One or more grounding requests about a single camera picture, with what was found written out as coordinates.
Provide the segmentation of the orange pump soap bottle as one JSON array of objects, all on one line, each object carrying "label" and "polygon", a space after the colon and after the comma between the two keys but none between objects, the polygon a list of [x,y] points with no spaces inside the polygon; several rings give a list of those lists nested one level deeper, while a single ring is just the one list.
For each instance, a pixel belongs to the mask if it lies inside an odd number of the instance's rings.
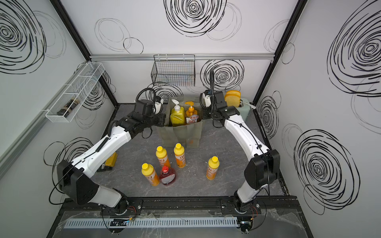
[{"label": "orange pump soap bottle", "polygon": [[193,101],[187,101],[185,102],[186,105],[189,106],[188,110],[186,111],[186,124],[195,124],[199,122],[199,115],[197,110],[194,107],[194,102]]}]

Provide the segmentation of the yellow pump soap bottle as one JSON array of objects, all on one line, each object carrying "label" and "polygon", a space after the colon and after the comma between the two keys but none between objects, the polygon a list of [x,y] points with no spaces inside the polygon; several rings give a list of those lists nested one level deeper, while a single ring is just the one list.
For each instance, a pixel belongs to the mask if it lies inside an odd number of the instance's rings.
[{"label": "yellow pump soap bottle", "polygon": [[179,101],[172,99],[171,100],[175,106],[171,110],[170,120],[173,127],[185,126],[186,125],[186,116],[184,107],[180,106]]}]

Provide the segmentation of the green fabric shopping bag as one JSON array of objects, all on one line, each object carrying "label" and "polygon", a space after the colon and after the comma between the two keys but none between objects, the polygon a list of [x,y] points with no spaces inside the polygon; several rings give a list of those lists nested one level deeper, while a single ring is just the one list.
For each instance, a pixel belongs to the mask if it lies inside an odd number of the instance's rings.
[{"label": "green fabric shopping bag", "polygon": [[[175,104],[171,101],[172,99],[178,100],[180,106],[184,107],[185,111],[189,108],[189,105],[185,105],[185,102],[193,101],[199,115],[199,122],[173,127],[170,120],[170,111],[174,108]],[[157,131],[162,138],[162,144],[165,147],[174,147],[175,144],[180,143],[185,148],[199,148],[203,129],[203,115],[199,98],[194,95],[171,97],[165,105],[164,112],[166,114],[164,127],[157,127]]]}]

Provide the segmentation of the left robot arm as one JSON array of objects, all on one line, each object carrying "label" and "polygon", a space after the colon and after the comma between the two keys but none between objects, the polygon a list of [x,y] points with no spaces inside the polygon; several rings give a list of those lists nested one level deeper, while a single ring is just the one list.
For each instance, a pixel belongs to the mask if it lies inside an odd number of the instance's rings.
[{"label": "left robot arm", "polygon": [[91,178],[106,160],[120,147],[131,141],[146,128],[163,127],[165,114],[163,99],[141,99],[134,110],[118,121],[114,121],[108,133],[85,153],[70,162],[61,161],[57,166],[58,186],[65,195],[78,205],[96,203],[123,215],[129,208],[127,197],[117,189],[95,183]]}]

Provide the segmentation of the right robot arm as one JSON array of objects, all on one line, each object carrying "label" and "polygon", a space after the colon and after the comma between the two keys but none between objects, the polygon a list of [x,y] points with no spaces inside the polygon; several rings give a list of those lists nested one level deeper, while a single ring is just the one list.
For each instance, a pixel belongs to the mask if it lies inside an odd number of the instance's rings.
[{"label": "right robot arm", "polygon": [[231,132],[247,156],[245,181],[234,194],[235,209],[244,213],[254,204],[257,194],[278,179],[280,155],[254,135],[236,107],[227,105],[223,92],[206,90],[200,94],[199,101],[204,118],[220,122]]}]

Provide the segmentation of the yellow object behind left arm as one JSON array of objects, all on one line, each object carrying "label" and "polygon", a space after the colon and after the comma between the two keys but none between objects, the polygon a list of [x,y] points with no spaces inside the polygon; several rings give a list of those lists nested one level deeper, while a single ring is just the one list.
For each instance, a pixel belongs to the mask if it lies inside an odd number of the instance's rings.
[{"label": "yellow object behind left arm", "polygon": [[97,170],[97,172],[110,171],[114,168],[118,154],[114,152]]}]

